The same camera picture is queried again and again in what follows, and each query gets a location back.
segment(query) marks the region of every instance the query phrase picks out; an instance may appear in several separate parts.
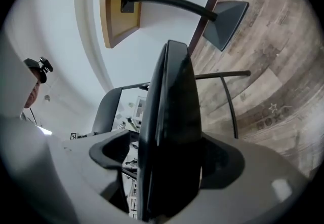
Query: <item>wooden floor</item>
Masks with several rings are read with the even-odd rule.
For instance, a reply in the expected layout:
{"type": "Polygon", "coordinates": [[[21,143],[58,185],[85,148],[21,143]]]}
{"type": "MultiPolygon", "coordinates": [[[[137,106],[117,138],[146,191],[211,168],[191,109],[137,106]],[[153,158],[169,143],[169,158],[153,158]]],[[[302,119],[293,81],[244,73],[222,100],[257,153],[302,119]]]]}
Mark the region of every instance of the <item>wooden floor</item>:
{"type": "MultiPolygon", "coordinates": [[[[250,7],[223,52],[201,37],[196,74],[251,70],[227,78],[239,138],[272,148],[303,173],[321,162],[324,147],[324,47],[307,0],[237,0],[250,7]]],[[[197,82],[202,128],[233,136],[220,79],[197,82]]]]}

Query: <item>curved black rod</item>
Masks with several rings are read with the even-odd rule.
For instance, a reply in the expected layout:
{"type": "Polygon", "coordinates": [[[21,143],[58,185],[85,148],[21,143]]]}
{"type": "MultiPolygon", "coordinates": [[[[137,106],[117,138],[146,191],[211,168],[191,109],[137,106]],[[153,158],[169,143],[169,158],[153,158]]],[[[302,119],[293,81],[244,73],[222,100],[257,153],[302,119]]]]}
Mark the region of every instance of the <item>curved black rod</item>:
{"type": "Polygon", "coordinates": [[[233,103],[232,103],[232,98],[231,98],[231,95],[229,94],[229,91],[228,91],[228,88],[227,88],[224,78],[222,76],[220,78],[222,80],[222,84],[224,86],[226,97],[228,100],[229,109],[231,111],[232,123],[233,123],[233,129],[234,129],[234,138],[238,139],[237,122],[236,122],[235,111],[234,111],[234,107],[233,107],[233,103]]]}
{"type": "Polygon", "coordinates": [[[207,10],[206,8],[197,5],[195,3],[186,1],[186,0],[122,0],[122,2],[150,2],[150,3],[159,3],[159,4],[165,4],[169,6],[174,6],[180,9],[184,9],[187,11],[191,11],[193,13],[196,13],[198,15],[201,15],[203,17],[208,18],[211,21],[215,21],[217,18],[217,14],[207,10]]]}

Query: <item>black stand base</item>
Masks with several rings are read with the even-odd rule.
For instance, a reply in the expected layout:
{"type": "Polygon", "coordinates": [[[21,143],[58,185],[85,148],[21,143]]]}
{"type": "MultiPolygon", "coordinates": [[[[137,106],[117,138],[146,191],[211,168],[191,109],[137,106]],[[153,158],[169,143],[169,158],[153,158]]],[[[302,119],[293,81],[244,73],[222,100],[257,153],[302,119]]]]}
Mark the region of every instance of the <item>black stand base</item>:
{"type": "Polygon", "coordinates": [[[234,35],[249,7],[247,2],[219,2],[214,12],[216,21],[209,21],[203,36],[220,51],[223,51],[234,35]]]}

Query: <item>star sticker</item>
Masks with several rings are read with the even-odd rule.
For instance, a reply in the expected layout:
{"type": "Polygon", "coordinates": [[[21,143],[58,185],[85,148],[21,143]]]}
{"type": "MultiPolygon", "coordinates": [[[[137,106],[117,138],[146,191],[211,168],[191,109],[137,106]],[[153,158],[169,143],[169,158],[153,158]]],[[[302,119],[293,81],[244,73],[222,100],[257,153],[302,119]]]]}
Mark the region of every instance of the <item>star sticker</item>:
{"type": "Polygon", "coordinates": [[[271,107],[269,108],[269,110],[271,110],[271,113],[274,113],[275,111],[277,111],[277,103],[276,104],[271,104],[271,107]]]}

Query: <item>black metal pole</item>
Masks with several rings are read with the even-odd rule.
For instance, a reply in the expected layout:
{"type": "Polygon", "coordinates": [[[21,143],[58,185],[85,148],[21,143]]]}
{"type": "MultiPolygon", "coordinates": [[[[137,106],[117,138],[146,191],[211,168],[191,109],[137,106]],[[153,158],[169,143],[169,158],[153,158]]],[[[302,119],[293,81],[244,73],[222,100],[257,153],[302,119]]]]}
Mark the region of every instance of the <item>black metal pole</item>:
{"type": "Polygon", "coordinates": [[[233,103],[232,103],[232,98],[231,98],[231,95],[229,94],[227,85],[226,85],[225,80],[224,80],[224,78],[222,76],[221,76],[221,80],[222,80],[222,84],[224,86],[226,97],[227,97],[227,100],[228,100],[229,110],[231,111],[232,123],[233,123],[233,129],[234,129],[234,138],[238,139],[237,122],[236,122],[234,106],[233,106],[233,103]]]}
{"type": "Polygon", "coordinates": [[[250,76],[251,71],[233,71],[233,72],[214,72],[205,73],[195,76],[196,80],[218,78],[218,77],[229,77],[229,76],[250,76]]]}
{"type": "Polygon", "coordinates": [[[175,6],[180,9],[184,9],[187,11],[191,11],[193,13],[196,13],[198,15],[201,15],[203,17],[208,18],[211,21],[215,21],[217,18],[217,14],[207,10],[206,8],[197,5],[195,3],[186,1],[186,0],[122,0],[125,2],[150,2],[150,3],[159,3],[159,4],[165,4],[169,6],[175,6]]]}

